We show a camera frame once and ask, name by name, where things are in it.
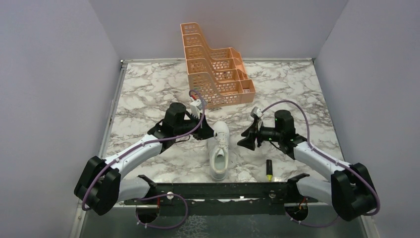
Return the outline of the white sneaker shoe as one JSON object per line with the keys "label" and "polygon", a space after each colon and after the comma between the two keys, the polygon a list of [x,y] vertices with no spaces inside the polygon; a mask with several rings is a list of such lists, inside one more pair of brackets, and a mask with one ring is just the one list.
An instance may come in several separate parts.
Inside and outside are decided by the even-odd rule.
{"label": "white sneaker shoe", "polygon": [[225,179],[229,164],[229,138],[228,125],[217,121],[213,126],[213,137],[207,140],[210,176],[215,181]]}

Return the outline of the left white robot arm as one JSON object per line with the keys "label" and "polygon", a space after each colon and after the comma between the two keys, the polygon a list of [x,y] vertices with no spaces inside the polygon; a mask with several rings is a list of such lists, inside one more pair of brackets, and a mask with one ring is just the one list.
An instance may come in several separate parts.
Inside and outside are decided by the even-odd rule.
{"label": "left white robot arm", "polygon": [[176,140],[192,136],[196,140],[213,137],[214,130],[206,121],[205,103],[196,99],[190,111],[182,103],[171,103],[164,118],[146,135],[127,149],[104,159],[90,158],[74,188],[74,195],[82,201],[84,211],[106,214],[117,202],[138,198],[151,203],[156,191],[152,181],[144,178],[123,182],[123,178],[146,160],[153,158],[175,144]]}

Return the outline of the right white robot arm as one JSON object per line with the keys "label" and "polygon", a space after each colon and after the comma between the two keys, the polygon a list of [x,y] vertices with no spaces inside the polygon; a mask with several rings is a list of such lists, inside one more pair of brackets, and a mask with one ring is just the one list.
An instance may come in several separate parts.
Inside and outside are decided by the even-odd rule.
{"label": "right white robot arm", "polygon": [[274,114],[274,126],[263,124],[263,112],[255,107],[251,111],[252,124],[242,132],[238,145],[254,151],[263,142],[293,160],[311,167],[324,180],[310,178],[308,174],[287,181],[286,196],[293,202],[303,197],[314,198],[333,207],[338,217],[351,221],[359,216],[371,216],[380,209],[380,200],[366,166],[349,164],[322,152],[307,138],[296,132],[294,118],[288,110]]}

